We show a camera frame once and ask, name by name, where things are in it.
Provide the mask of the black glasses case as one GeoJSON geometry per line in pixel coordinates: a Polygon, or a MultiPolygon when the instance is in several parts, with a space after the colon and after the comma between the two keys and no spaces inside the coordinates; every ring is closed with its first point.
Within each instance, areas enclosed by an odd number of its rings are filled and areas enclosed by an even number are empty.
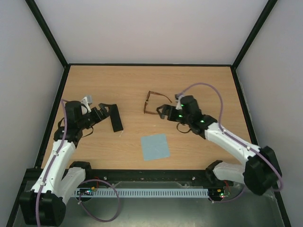
{"type": "Polygon", "coordinates": [[[120,118],[118,106],[116,104],[113,104],[109,107],[109,116],[113,128],[113,132],[123,131],[124,128],[120,118]]]}

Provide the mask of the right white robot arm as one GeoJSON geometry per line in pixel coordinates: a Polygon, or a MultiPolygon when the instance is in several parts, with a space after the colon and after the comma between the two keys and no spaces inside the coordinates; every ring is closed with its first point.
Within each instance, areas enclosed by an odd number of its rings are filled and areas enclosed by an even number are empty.
{"type": "Polygon", "coordinates": [[[261,148],[231,133],[218,120],[203,114],[193,96],[181,96],[176,106],[162,105],[156,111],[162,119],[188,125],[195,135],[213,142],[240,162],[238,165],[213,162],[206,174],[211,185],[228,180],[246,185],[256,195],[263,195],[281,180],[281,169],[272,148],[261,148]]]}

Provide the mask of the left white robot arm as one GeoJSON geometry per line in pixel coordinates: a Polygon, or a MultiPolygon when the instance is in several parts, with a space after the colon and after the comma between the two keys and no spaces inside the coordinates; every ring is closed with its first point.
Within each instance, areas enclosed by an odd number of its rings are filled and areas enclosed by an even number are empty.
{"type": "Polygon", "coordinates": [[[53,148],[39,178],[30,191],[23,192],[19,203],[28,225],[58,227],[65,217],[66,204],[77,186],[85,180],[83,167],[65,170],[75,152],[83,130],[90,129],[110,116],[110,106],[90,108],[86,99],[61,101],[63,119],[54,134],[53,148]]]}

